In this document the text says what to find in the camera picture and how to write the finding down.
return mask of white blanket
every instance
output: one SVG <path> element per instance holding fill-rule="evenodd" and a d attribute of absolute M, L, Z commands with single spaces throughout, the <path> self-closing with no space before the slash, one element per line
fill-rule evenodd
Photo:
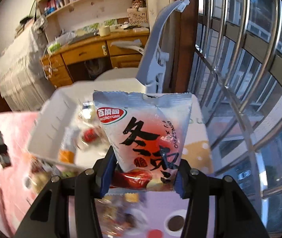
<path fill-rule="evenodd" d="M 44 77 L 40 59 L 47 40 L 29 27 L 18 36 L 0 58 L 0 93 L 2 97 L 17 93 Z"/>

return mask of plastic bag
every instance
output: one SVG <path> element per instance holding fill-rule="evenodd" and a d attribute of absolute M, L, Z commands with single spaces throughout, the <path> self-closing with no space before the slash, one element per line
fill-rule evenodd
<path fill-rule="evenodd" d="M 146 227 L 145 219 L 133 210 L 143 206 L 137 193 L 106 195 L 101 200 L 96 199 L 95 204 L 101 232 L 107 237 L 121 237 Z"/>
<path fill-rule="evenodd" d="M 97 116 L 120 168 L 113 185 L 171 190 L 190 120 L 192 94 L 93 94 Z"/>

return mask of open box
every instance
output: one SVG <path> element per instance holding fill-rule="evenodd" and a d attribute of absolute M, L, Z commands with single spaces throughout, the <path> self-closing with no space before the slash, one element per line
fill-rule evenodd
<path fill-rule="evenodd" d="M 104 156 L 94 149 L 94 151 L 77 151 L 74 164 L 65 164 L 58 160 L 65 127 L 74 125 L 73 121 L 80 104 L 92 101 L 95 90 L 146 93 L 146 87 L 135 78 L 76 82 L 72 86 L 59 88 L 52 95 L 31 133 L 27 144 L 28 152 L 50 163 L 75 169 L 92 168 L 96 160 L 103 158 Z"/>

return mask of metal bar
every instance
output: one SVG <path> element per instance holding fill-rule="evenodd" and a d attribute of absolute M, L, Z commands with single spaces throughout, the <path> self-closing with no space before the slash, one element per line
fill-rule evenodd
<path fill-rule="evenodd" d="M 240 71 L 240 67 L 241 67 L 242 60 L 243 60 L 243 57 L 244 57 L 245 53 L 246 53 L 246 51 L 245 51 L 245 50 L 242 50 L 241 55 L 240 55 L 240 59 L 239 59 L 238 65 L 237 65 L 237 68 L 236 68 L 236 70 L 234 71 L 235 73 L 236 73 L 237 71 Z"/>
<path fill-rule="evenodd" d="M 231 56 L 231 59 L 230 59 L 229 70 L 228 70 L 227 77 L 226 77 L 226 80 L 225 80 L 225 85 L 228 85 L 228 83 L 231 82 L 231 80 L 234 76 L 234 72 L 235 72 L 234 68 L 235 68 L 237 59 L 239 58 L 239 55 L 241 54 L 243 42 L 246 38 L 249 14 L 250 14 L 250 0 L 242 0 L 241 24 L 240 24 L 240 27 L 239 27 L 239 33 L 238 33 L 237 41 L 236 41 L 236 43 L 234 44 L 234 47 L 233 47 L 233 52 L 232 52 L 232 56 Z M 222 93 L 220 93 L 218 97 L 219 97 L 219 99 L 216 101 L 216 103 L 213 107 L 213 111 L 212 111 L 209 119 L 207 120 L 207 123 L 206 123 L 207 127 L 210 124 L 210 122 L 212 121 L 219 104 L 224 99 L 224 95 Z"/>
<path fill-rule="evenodd" d="M 266 98 L 265 98 L 264 101 L 262 102 L 261 106 L 258 108 L 257 112 L 261 110 L 262 106 L 264 106 L 265 102 L 268 100 L 269 96 L 271 95 L 271 93 L 272 93 L 272 91 L 273 91 L 273 89 L 275 88 L 275 86 L 276 86 L 277 83 L 278 83 L 277 81 L 274 82 L 272 88 L 270 89 L 270 92 L 267 94 Z"/>
<path fill-rule="evenodd" d="M 259 102 L 260 98 L 262 97 L 262 95 L 264 94 L 265 90 L 267 89 L 267 86 L 269 85 L 271 79 L 272 79 L 272 75 L 269 77 L 269 80 L 268 80 L 267 83 L 265 84 L 265 87 L 264 87 L 264 89 L 262 90 L 261 94 L 259 95 L 259 98 L 256 100 L 256 103 Z"/>
<path fill-rule="evenodd" d="M 245 97 L 249 94 L 250 89 L 251 89 L 251 87 L 252 87 L 252 85 L 253 85 L 253 83 L 254 83 L 254 81 L 255 81 L 256 77 L 258 76 L 260 69 L 261 69 L 261 66 L 259 65 L 259 66 L 258 66 L 258 68 L 257 68 L 256 73 L 255 73 L 255 74 L 253 74 L 253 76 L 252 76 L 252 78 L 251 78 L 251 81 L 250 81 L 249 85 L 247 86 L 247 88 L 246 88 L 245 92 L 244 92 L 244 93 L 243 93 L 243 95 L 242 95 L 242 98 L 241 98 L 241 100 L 242 100 L 242 101 L 243 101 L 243 100 L 244 100 L 244 98 L 245 98 Z"/>
<path fill-rule="evenodd" d="M 251 126 L 251 123 L 249 121 L 249 118 L 244 115 L 243 113 L 240 113 L 239 108 L 240 108 L 240 101 L 235 95 L 234 92 L 231 91 L 230 87 L 227 87 L 224 85 L 224 79 L 221 76 L 221 72 L 219 72 L 217 69 L 213 69 L 211 64 L 208 62 L 206 57 L 201 54 L 197 48 L 195 48 L 195 52 L 198 54 L 198 56 L 201 58 L 201 60 L 204 62 L 206 67 L 210 70 L 210 73 L 214 75 L 214 78 L 217 80 L 220 88 L 222 89 L 223 94 L 227 97 L 230 106 L 236 116 L 236 119 L 239 123 L 240 130 L 242 132 L 242 135 L 244 137 L 244 140 L 247 144 L 247 148 L 249 151 L 252 150 L 253 144 L 255 142 L 255 136 L 253 133 L 253 128 Z"/>
<path fill-rule="evenodd" d="M 210 73 L 209 76 L 208 76 L 206 88 L 205 88 L 203 96 L 202 96 L 202 100 L 199 102 L 200 107 L 202 107 L 205 104 L 206 98 L 207 98 L 207 96 L 209 94 L 208 91 L 210 89 L 210 85 L 211 85 L 212 81 L 213 81 L 213 75 Z"/>
<path fill-rule="evenodd" d="M 221 42 L 223 41 L 224 33 L 225 33 L 225 26 L 227 22 L 227 14 L 228 14 L 228 0 L 222 0 L 221 4 L 221 16 L 220 16 L 220 30 L 218 33 L 217 45 L 215 54 L 213 57 L 212 67 L 214 69 L 218 69 L 218 61 L 219 61 L 219 52 L 221 47 Z M 204 90 L 204 94 L 202 96 L 202 100 L 200 101 L 200 106 L 202 107 L 205 104 L 206 98 L 208 96 L 210 85 L 212 83 L 213 77 L 210 74 L 208 76 L 208 81 L 206 85 L 206 89 Z"/>
<path fill-rule="evenodd" d="M 275 187 L 275 188 L 263 190 L 262 198 L 266 199 L 266 198 L 269 198 L 273 195 L 278 195 L 278 194 L 281 194 L 281 193 L 282 193 L 282 185 Z"/>
<path fill-rule="evenodd" d="M 254 62 L 254 57 L 251 58 L 251 61 L 250 61 L 250 63 L 249 63 L 249 66 L 248 66 L 247 71 L 244 72 L 240 83 L 237 85 L 236 94 L 237 94 L 237 92 L 239 91 L 239 89 L 240 89 L 240 87 L 241 87 L 241 85 L 242 85 L 242 83 L 243 83 L 244 78 L 245 78 L 245 77 L 248 75 L 248 73 L 250 72 L 250 69 L 251 69 L 251 67 L 252 67 L 253 62 Z"/>
<path fill-rule="evenodd" d="M 266 52 L 266 56 L 264 58 L 264 61 L 261 65 L 261 69 L 259 71 L 258 76 L 256 77 L 256 80 L 247 95 L 246 99 L 242 102 L 242 106 L 240 108 L 240 111 L 243 112 L 243 110 L 248 106 L 249 102 L 251 102 L 251 99 L 254 95 L 254 92 L 257 90 L 265 72 L 268 70 L 268 68 L 272 65 L 276 47 L 278 45 L 278 41 L 281 35 L 282 30 L 282 1 L 281 0 L 274 0 L 275 5 L 275 12 L 274 12 L 274 24 L 271 31 L 271 38 L 269 42 L 269 47 Z"/>
<path fill-rule="evenodd" d="M 204 32 L 204 42 L 202 44 L 202 53 L 204 55 L 206 55 L 212 15 L 213 15 L 213 0 L 207 0 L 207 23 Z M 198 90 L 202 85 L 204 74 L 205 74 L 205 69 L 203 69 L 200 61 L 198 66 L 197 82 L 195 83 L 195 87 L 194 87 L 195 91 Z"/>
<path fill-rule="evenodd" d="M 214 92 L 215 92 L 216 86 L 217 86 L 217 81 L 214 80 L 214 81 L 213 81 L 213 86 L 211 87 L 210 92 L 209 92 L 209 96 L 207 97 L 206 107 L 208 107 L 208 105 L 209 105 L 209 103 L 210 103 L 210 100 L 211 100 L 212 97 L 213 97 L 213 94 L 214 94 Z"/>
<path fill-rule="evenodd" d="M 230 164 L 218 169 L 217 171 L 215 171 L 215 176 L 219 176 L 224 174 L 225 172 L 227 172 L 228 170 L 230 170 L 231 168 L 234 168 L 235 166 L 237 166 L 238 164 L 241 163 L 241 161 L 245 160 L 247 157 L 249 157 L 249 154 L 243 153 L 242 155 L 240 155 L 238 158 L 236 158 L 234 161 L 232 161 Z"/>
<path fill-rule="evenodd" d="M 254 150 L 259 150 L 270 142 L 275 135 L 282 131 L 282 119 L 261 139 L 254 145 Z"/>
<path fill-rule="evenodd" d="M 218 144 L 228 135 L 228 133 L 232 130 L 232 128 L 237 124 L 237 119 L 232 117 L 230 122 L 226 125 L 226 128 L 222 131 L 222 133 L 217 137 L 217 139 L 211 144 L 211 150 L 215 149 Z"/>

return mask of snack bag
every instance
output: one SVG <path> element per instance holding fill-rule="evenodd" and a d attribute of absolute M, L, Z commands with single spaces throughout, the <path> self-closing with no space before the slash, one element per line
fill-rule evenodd
<path fill-rule="evenodd" d="M 64 136 L 59 151 L 59 161 L 63 163 L 74 163 L 76 147 L 75 138 L 80 133 L 78 127 L 65 127 Z"/>
<path fill-rule="evenodd" d="M 190 93 L 94 92 L 97 116 L 121 168 L 114 174 L 113 186 L 172 189 L 190 120 L 191 98 Z"/>

